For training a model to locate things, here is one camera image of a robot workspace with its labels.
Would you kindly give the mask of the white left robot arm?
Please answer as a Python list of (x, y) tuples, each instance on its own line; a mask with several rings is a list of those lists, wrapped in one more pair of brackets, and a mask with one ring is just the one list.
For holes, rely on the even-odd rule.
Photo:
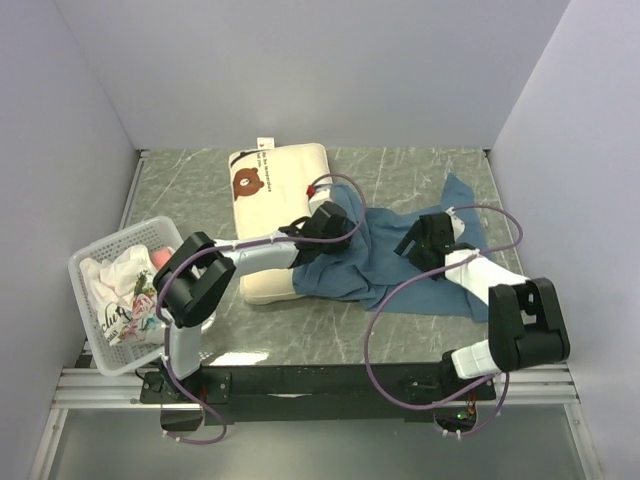
[(165, 324), (166, 392), (179, 402), (199, 392), (201, 325), (214, 315), (232, 280), (341, 253), (361, 225), (326, 201), (311, 215), (265, 236), (214, 240), (199, 231), (187, 237), (153, 280), (158, 317)]

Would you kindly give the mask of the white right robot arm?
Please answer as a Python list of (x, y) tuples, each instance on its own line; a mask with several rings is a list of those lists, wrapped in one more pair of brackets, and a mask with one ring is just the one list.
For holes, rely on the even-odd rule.
[(460, 242), (463, 227), (453, 212), (421, 215), (395, 248), (488, 307), (488, 338), (453, 351), (452, 366), (439, 374), (440, 390), (452, 399), (464, 397), (477, 377), (563, 362), (571, 349), (553, 283), (513, 273)]

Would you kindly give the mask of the blue fabric pillowcase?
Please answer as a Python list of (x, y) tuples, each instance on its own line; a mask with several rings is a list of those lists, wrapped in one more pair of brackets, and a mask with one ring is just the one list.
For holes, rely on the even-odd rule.
[[(364, 224), (345, 252), (321, 255), (295, 268), (293, 288), (298, 295), (358, 301), (368, 310), (376, 309), (394, 288), (420, 273), (406, 258), (394, 253), (418, 217), (475, 202), (471, 187), (453, 174), (446, 179), (438, 205), (404, 215), (386, 208), (364, 208), (359, 195), (349, 187), (333, 188), (332, 197), (349, 218), (364, 217)], [(404, 288), (384, 310), (488, 321), (488, 307), (481, 300), (443, 278), (427, 278)]]

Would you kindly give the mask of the cream bear print pillow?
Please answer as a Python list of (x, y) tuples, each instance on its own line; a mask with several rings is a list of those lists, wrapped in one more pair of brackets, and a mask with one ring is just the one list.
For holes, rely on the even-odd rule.
[(330, 172), (326, 149), (319, 143), (237, 151), (228, 165), (240, 240), (309, 216), (307, 187)]

